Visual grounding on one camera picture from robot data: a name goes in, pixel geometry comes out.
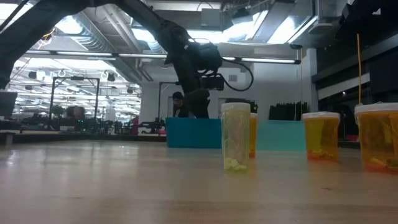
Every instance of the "clear plastic cup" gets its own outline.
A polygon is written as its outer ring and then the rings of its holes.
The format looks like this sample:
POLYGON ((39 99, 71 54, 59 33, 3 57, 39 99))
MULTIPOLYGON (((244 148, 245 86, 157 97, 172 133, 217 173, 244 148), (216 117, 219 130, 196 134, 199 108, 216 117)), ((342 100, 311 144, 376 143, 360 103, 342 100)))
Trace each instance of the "clear plastic cup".
POLYGON ((224 170, 245 172, 248 169, 250 104, 221 105, 224 170))
POLYGON ((309 160, 338 160, 340 114, 318 112, 303 114, 305 145, 309 160))
POLYGON ((256 113, 250 114, 250 141, 249 141, 249 158, 256 156, 256 140, 257 140, 257 124, 258 115, 256 113))
POLYGON ((355 107, 366 170, 398 172, 398 103, 355 107))

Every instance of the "ceiling duct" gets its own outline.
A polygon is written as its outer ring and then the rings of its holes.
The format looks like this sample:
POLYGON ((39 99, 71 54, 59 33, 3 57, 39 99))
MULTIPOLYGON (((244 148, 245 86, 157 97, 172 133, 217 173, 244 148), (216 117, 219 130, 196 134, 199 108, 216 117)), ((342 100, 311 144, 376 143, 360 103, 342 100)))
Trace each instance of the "ceiling duct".
POLYGON ((296 0, 275 0, 253 40, 268 42, 278 27, 285 21, 291 10, 296 5, 296 0))
MULTIPOLYGON (((74 37, 73 40, 84 46, 90 52, 115 52, 115 48, 106 40, 106 38, 102 35, 102 33, 94 26, 94 24, 90 21, 90 19, 84 14, 84 12, 80 12, 74 16, 72 16, 74 20, 81 25, 83 31, 80 33, 81 37, 74 37)), ((114 66, 118 69, 119 73, 125 78, 128 82, 140 82, 142 77, 139 72, 135 70, 131 70, 132 67, 126 65, 122 59, 117 58, 112 61, 105 61, 106 63, 114 66)))

